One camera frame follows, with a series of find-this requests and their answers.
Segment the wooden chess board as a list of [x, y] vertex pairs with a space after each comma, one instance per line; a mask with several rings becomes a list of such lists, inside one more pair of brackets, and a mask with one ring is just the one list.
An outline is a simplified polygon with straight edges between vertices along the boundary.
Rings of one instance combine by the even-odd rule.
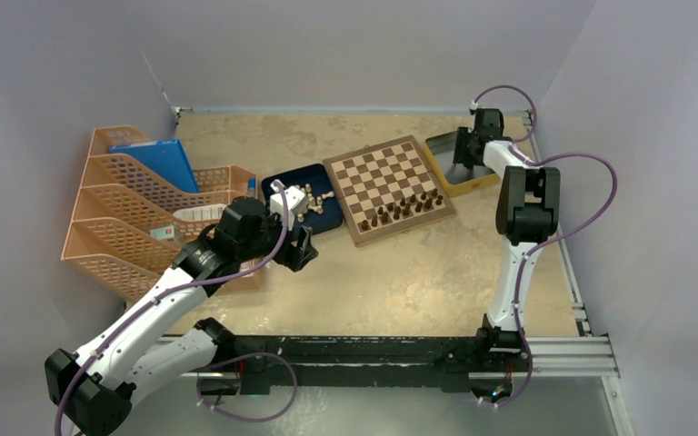
[[[323, 166], [337, 191], [344, 221], [356, 247], [455, 214], [454, 206], [434, 175], [433, 167], [411, 135], [326, 158]], [[438, 195], [444, 197], [444, 203], [440, 206], [435, 204], [436, 198], [429, 196], [434, 188], [438, 189]], [[429, 211], [424, 209], [425, 201], [420, 201], [420, 195], [424, 192], [428, 193], [427, 199], [433, 201], [433, 208]], [[411, 204], [411, 215], [405, 217], [399, 202], [406, 198], [408, 204], [409, 197], [413, 194], [417, 196], [417, 202]], [[391, 202], [401, 208], [401, 218], [397, 221], [393, 219], [394, 211], [388, 212], [386, 208]], [[423, 204], [420, 213], [415, 212], [417, 203]], [[380, 218], [377, 214], [380, 206], [389, 213], [390, 222], [386, 225], [379, 223], [373, 228], [371, 220], [374, 216]], [[370, 230], [361, 233], [360, 222], [363, 220], [369, 222]]]

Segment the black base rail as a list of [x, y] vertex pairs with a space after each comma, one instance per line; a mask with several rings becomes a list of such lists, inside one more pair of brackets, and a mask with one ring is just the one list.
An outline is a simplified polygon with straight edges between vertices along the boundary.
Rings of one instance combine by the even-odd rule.
[[239, 380], [244, 394], [274, 386], [435, 388], [485, 400], [520, 391], [535, 377], [612, 376], [617, 365], [605, 337], [531, 338], [518, 354], [483, 352], [475, 336], [237, 335], [208, 363], [184, 374]]

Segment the peach file rack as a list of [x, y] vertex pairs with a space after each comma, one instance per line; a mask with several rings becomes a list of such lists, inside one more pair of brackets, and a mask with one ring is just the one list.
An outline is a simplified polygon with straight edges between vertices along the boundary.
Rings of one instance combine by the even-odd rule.
[[154, 238], [172, 225], [187, 241], [209, 221], [185, 221], [175, 212], [228, 204], [246, 195], [255, 174], [236, 165], [194, 171], [198, 193], [186, 193], [126, 154], [110, 147], [142, 143], [132, 125], [94, 129], [61, 258], [109, 291], [135, 302], [155, 284], [178, 254], [176, 243]]

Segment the blue folder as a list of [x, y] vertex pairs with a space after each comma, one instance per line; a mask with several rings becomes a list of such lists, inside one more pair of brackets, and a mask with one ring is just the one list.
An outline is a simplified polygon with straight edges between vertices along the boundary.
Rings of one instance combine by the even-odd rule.
[[194, 171], [177, 138], [112, 145], [108, 151], [111, 154], [130, 155], [183, 192], [199, 193]]

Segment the yellow metal tin tray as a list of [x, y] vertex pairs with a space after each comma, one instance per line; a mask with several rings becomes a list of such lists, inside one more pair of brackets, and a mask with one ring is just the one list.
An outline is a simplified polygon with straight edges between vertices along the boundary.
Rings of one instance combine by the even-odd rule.
[[429, 137], [422, 148], [444, 191], [450, 197], [455, 197], [500, 183], [499, 176], [487, 167], [476, 165], [467, 168], [453, 163], [457, 136], [457, 131], [451, 131]]

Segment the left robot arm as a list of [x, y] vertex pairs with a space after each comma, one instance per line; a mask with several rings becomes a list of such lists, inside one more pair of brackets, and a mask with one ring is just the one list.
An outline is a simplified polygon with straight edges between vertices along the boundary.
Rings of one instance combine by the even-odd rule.
[[221, 372], [245, 360], [235, 336], [214, 319], [201, 320], [177, 341], [154, 350], [164, 333], [224, 284], [243, 277], [242, 263], [275, 261], [298, 272], [317, 257], [310, 228], [294, 227], [307, 204], [293, 188], [278, 188], [268, 204], [237, 197], [220, 221], [187, 243], [129, 312], [74, 352], [45, 361], [54, 432], [69, 420], [84, 435], [109, 435], [136, 404], [180, 375]]

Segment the dark blue square tray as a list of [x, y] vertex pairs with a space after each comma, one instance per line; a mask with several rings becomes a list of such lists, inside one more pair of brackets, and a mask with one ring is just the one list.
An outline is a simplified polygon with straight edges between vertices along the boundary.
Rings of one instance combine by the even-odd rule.
[[307, 209], [304, 214], [303, 224], [311, 226], [314, 234], [332, 231], [343, 224], [344, 218], [338, 203], [337, 191], [322, 164], [313, 163], [262, 179], [259, 186], [266, 204], [269, 204], [269, 196], [272, 193], [270, 184], [273, 180], [280, 180], [285, 187], [298, 185], [305, 188], [309, 184], [312, 189], [311, 195], [315, 200], [323, 193], [334, 191], [334, 198], [322, 203], [315, 202], [313, 208]]

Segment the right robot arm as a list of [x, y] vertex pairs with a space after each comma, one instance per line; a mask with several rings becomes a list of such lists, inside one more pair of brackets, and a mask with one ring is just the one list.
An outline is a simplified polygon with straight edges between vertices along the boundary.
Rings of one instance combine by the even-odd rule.
[[504, 115], [495, 108], [473, 107], [474, 125], [460, 127], [453, 162], [490, 169], [501, 179], [495, 227], [503, 260], [497, 289], [474, 345], [476, 362], [494, 370], [510, 353], [525, 351], [524, 310], [543, 243], [556, 232], [559, 219], [560, 171], [545, 169], [504, 134]]

